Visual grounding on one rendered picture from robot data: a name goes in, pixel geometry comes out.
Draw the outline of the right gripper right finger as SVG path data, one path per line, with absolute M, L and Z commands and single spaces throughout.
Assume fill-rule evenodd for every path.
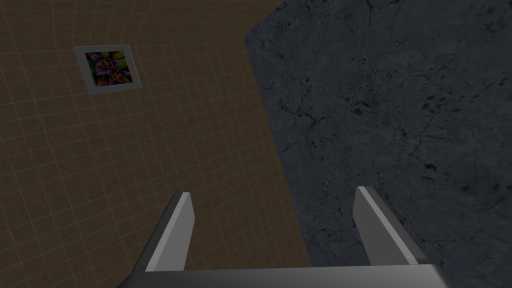
M 428 263 L 428 258 L 371 186 L 356 188 L 352 215 L 372 266 Z

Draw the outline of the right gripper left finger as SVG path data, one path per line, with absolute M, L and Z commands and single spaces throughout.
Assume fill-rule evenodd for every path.
M 195 223 L 191 194 L 175 193 L 150 235 L 133 272 L 183 271 Z

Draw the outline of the grey framed flower picture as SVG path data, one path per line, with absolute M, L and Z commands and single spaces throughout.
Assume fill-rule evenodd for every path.
M 75 46 L 74 52 L 89 95 L 142 87 L 129 45 Z

